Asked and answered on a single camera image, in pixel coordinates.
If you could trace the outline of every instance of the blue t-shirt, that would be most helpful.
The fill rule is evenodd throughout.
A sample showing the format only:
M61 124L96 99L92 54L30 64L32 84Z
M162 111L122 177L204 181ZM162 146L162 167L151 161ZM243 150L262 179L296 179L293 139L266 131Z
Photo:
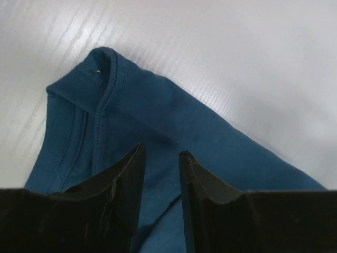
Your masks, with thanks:
M172 81L110 48L92 50L47 93L45 139L25 188L63 192L145 143L133 252L186 252L179 179L184 150L242 191L324 190Z

